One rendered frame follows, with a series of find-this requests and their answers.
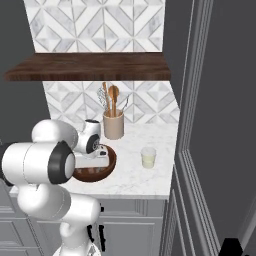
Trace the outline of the grey cupboard door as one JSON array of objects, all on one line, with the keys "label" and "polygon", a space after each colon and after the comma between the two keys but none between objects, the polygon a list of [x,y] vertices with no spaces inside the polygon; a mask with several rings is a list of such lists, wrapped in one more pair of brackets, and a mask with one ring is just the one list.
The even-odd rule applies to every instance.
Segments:
[{"label": "grey cupboard door", "polygon": [[[106,250],[102,252],[99,225],[104,225]],[[159,256],[162,219],[98,221],[92,226],[101,256]]]},{"label": "grey cupboard door", "polygon": [[50,240],[29,218],[0,219],[0,256],[53,256],[60,240]]}]

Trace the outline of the grey drawer front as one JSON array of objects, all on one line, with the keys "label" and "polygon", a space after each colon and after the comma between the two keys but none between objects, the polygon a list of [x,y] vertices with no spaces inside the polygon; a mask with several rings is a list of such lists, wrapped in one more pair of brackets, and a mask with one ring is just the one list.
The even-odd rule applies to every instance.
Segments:
[{"label": "grey drawer front", "polygon": [[19,216],[20,213],[13,204],[13,201],[6,189],[6,185],[0,180],[0,218]]},{"label": "grey drawer front", "polygon": [[162,217],[166,201],[158,199],[101,199],[104,216]]}]

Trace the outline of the wooden spatula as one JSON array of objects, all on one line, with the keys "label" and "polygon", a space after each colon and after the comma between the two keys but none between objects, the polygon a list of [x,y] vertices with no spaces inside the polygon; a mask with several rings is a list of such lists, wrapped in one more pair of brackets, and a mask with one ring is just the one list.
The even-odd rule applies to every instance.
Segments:
[{"label": "wooden spatula", "polygon": [[103,82],[102,86],[103,86],[103,91],[104,91],[104,96],[105,96],[105,101],[106,101],[106,111],[109,111],[110,110],[110,101],[109,101],[109,96],[108,96],[108,92],[107,92],[106,82]]}]

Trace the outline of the glass of lemonade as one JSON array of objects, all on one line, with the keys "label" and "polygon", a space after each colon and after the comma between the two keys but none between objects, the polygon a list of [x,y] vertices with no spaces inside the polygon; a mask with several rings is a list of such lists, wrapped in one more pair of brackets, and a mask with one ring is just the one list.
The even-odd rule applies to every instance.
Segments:
[{"label": "glass of lemonade", "polygon": [[153,147],[144,147],[141,150],[142,166],[147,169],[154,167],[156,159],[156,150]]}]

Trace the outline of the metal whisk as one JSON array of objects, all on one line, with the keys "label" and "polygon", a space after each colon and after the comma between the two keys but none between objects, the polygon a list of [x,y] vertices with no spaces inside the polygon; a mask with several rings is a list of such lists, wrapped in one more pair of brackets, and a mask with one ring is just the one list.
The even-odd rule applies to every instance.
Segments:
[{"label": "metal whisk", "polygon": [[99,99],[100,103],[102,104],[102,106],[106,110],[106,101],[105,101],[103,88],[99,88],[97,90],[97,96],[98,96],[98,99]]}]

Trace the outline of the metal kitchen tool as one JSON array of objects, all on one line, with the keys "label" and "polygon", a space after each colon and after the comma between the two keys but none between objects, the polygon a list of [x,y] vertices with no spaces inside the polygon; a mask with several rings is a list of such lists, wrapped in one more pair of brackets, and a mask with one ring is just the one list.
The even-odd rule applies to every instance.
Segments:
[{"label": "metal kitchen tool", "polygon": [[130,95],[128,95],[128,96],[126,97],[125,105],[122,107],[121,112],[124,112],[124,109],[127,107],[128,102],[129,102],[129,97],[130,97]]}]

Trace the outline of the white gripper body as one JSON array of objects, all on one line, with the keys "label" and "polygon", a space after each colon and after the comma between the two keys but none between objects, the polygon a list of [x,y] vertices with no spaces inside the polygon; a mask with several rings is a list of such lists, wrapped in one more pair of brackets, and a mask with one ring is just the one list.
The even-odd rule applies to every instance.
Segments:
[{"label": "white gripper body", "polygon": [[109,157],[96,157],[96,158],[86,158],[82,154],[75,155],[76,168],[98,168],[98,167],[108,167]]}]

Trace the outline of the dark wooden shelf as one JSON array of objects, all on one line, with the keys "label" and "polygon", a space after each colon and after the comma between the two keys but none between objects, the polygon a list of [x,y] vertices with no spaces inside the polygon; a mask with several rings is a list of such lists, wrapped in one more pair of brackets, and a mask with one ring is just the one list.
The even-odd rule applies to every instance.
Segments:
[{"label": "dark wooden shelf", "polygon": [[161,52],[35,53],[4,74],[8,81],[168,81]]}]

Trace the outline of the brown wooden bowl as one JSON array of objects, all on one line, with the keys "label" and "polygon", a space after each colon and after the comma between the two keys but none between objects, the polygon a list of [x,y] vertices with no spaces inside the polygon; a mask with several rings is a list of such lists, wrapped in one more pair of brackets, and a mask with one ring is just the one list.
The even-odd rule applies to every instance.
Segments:
[{"label": "brown wooden bowl", "polygon": [[114,170],[117,156],[115,151],[106,145],[109,165],[107,167],[76,168],[73,177],[82,182],[97,182],[108,177]]}]

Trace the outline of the beige utensil pot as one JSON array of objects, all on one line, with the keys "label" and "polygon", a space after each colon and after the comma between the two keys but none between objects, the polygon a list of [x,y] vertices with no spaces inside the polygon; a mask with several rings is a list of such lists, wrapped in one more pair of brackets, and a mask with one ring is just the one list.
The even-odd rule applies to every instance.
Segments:
[{"label": "beige utensil pot", "polygon": [[111,117],[108,111],[103,114],[104,135],[110,140],[118,140],[124,136],[124,113],[117,109],[116,116]]}]

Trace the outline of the wooden spoon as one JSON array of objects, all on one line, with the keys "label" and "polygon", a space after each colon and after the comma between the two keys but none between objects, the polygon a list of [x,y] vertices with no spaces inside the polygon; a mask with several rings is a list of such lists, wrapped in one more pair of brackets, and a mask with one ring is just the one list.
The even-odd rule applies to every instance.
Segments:
[{"label": "wooden spoon", "polygon": [[117,103],[117,97],[119,96],[119,89],[117,86],[112,85],[109,89],[108,89],[108,93],[110,98],[112,99],[112,112],[113,112],[113,116],[116,116],[116,103]]}]

